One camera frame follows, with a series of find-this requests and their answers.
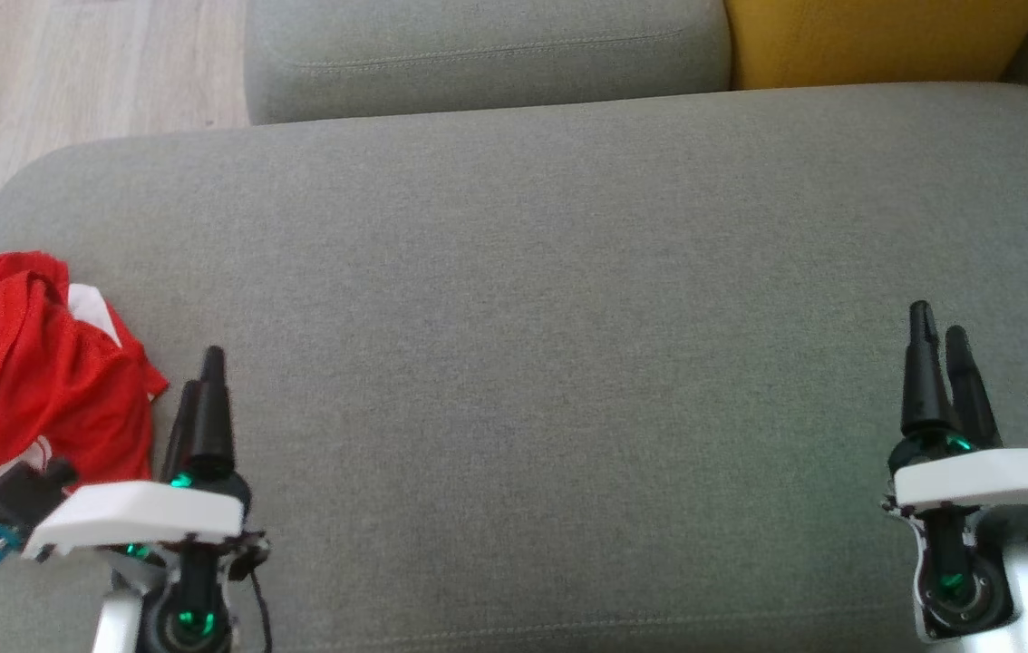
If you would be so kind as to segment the left gripper white dark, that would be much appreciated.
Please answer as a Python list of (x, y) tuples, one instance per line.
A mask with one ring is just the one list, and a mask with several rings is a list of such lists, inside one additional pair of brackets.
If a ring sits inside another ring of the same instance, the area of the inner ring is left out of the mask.
[[(211, 346), (199, 380), (183, 385), (161, 482), (187, 470), (198, 480), (235, 471), (227, 356)], [(253, 578), (271, 545), (254, 528), (235, 479), (215, 489), (121, 481), (72, 492), (24, 546), (27, 559), (91, 550), (112, 568), (91, 636), (94, 652), (237, 652), (229, 587)]]

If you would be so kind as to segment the right gripper white dark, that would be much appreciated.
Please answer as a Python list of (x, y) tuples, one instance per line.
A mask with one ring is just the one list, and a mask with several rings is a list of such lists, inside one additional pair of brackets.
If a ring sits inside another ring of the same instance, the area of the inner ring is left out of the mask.
[(957, 433), (974, 449), (990, 449), (905, 467), (880, 502), (915, 534), (909, 598), (916, 637), (1028, 640), (1028, 449), (999, 449), (965, 328), (946, 330), (951, 405), (931, 305), (913, 302), (908, 323), (902, 434)]

